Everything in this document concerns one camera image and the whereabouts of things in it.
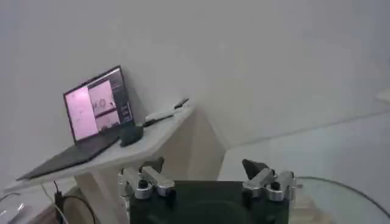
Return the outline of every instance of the laptop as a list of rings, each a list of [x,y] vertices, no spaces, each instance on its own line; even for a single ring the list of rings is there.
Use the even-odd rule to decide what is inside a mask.
[[[17,180],[88,162],[119,139],[121,126],[134,125],[120,66],[69,90],[63,98],[74,145]]]

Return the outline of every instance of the white wall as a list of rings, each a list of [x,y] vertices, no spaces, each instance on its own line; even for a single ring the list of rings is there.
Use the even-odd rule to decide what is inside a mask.
[[[72,143],[62,93],[121,64],[146,112],[191,96],[228,148],[390,109],[385,0],[5,0],[0,188]]]

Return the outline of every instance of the black computer mouse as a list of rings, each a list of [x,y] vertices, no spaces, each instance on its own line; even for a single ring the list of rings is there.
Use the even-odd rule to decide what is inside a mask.
[[[121,129],[121,147],[138,142],[144,135],[144,128],[134,125],[126,125]]]

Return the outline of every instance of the white desk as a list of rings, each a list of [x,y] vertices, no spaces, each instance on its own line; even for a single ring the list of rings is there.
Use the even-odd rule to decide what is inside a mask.
[[[140,161],[157,153],[192,112],[192,108],[186,108],[174,117],[146,128],[143,138],[128,147],[122,148],[116,143],[88,163],[32,180],[15,181],[6,187],[4,192],[16,192],[48,181],[75,176],[77,185],[102,224],[128,222],[116,195],[117,170],[114,167]]]

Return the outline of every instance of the metal clamp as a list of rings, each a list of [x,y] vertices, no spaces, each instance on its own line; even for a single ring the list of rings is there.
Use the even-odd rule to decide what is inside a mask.
[[[268,199],[271,201],[294,200],[295,178],[291,171],[282,172],[275,181],[267,185]]]
[[[133,168],[126,168],[123,170],[122,182],[125,183],[125,185],[130,186],[137,199],[147,199],[153,193],[152,185],[143,180]]]
[[[260,197],[265,186],[275,180],[274,171],[269,168],[262,169],[255,177],[243,182],[244,191],[249,191],[252,198]]]
[[[151,166],[144,166],[141,169],[141,175],[144,180],[150,182],[162,197],[167,197],[175,188],[175,182],[159,174]]]

